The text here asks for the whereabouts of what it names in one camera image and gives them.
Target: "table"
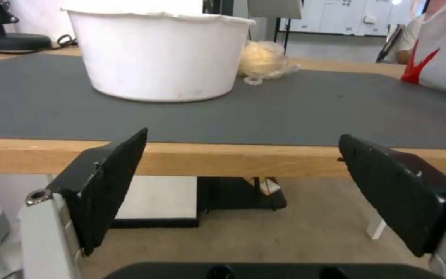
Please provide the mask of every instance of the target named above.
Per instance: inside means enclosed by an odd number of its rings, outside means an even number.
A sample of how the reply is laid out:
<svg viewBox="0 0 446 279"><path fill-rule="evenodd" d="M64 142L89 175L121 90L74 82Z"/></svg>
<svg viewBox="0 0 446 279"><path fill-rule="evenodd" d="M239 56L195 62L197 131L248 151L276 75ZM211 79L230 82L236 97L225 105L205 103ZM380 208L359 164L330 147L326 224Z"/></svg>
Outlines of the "table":
<svg viewBox="0 0 446 279"><path fill-rule="evenodd" d="M77 48L50 53L80 55ZM12 55L0 55L7 59ZM399 78L401 65L357 64L292 59L305 69L384 74ZM105 141L57 141L0 138L0 173L59 173L82 150ZM446 173L446 150L402 149L426 159ZM324 146L214 145L199 143L149 143L138 175L156 176L348 176L336 162L338 149Z"/></svg>

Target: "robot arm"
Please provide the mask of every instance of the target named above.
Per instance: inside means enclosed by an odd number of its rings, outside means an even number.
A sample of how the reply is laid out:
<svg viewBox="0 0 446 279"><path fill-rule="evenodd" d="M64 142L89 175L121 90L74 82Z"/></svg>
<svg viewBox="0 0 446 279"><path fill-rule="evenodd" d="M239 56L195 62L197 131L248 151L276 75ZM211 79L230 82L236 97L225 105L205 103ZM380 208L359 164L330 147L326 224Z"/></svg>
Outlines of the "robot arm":
<svg viewBox="0 0 446 279"><path fill-rule="evenodd" d="M83 255L101 242L146 144L143 130L115 146L86 150L21 213L26 279L79 279ZM406 265L138 263L108 279L441 279L446 278L446 176L417 156L344 135L342 159L367 200L433 273Z"/></svg>

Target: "clear plastic bag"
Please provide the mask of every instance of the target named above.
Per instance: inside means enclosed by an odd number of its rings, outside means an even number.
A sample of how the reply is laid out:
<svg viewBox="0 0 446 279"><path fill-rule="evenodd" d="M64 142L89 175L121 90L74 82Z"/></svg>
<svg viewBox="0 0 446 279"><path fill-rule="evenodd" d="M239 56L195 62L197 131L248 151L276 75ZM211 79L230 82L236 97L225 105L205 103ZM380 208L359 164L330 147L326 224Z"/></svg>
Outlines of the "clear plastic bag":
<svg viewBox="0 0 446 279"><path fill-rule="evenodd" d="M281 78L300 69L291 65L284 55L285 49L274 42L248 41L240 58L239 73L245 83L260 85L264 79Z"/></svg>

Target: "microphone stand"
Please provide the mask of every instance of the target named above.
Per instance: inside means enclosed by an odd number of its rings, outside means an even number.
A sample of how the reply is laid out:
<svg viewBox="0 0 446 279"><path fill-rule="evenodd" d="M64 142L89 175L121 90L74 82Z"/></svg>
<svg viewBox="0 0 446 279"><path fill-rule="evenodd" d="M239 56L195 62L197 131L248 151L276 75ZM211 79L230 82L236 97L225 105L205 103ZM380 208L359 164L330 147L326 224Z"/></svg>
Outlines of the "microphone stand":
<svg viewBox="0 0 446 279"><path fill-rule="evenodd" d="M6 33L4 24L18 23L9 11L9 2L0 0L0 51L33 51L51 48L51 39L37 34Z"/></svg>

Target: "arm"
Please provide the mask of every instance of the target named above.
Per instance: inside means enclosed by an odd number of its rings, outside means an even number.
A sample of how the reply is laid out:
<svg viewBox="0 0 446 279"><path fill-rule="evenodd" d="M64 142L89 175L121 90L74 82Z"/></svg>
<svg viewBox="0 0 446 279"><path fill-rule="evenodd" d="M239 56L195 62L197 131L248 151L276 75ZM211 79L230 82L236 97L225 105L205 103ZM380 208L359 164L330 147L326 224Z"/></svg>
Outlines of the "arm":
<svg viewBox="0 0 446 279"><path fill-rule="evenodd" d="M407 64L410 60L412 50L401 50L397 53L397 62L399 64Z"/></svg>
<svg viewBox="0 0 446 279"><path fill-rule="evenodd" d="M405 27L397 45L397 62L399 64L407 64L409 62L420 29L421 23L417 19L411 21Z"/></svg>

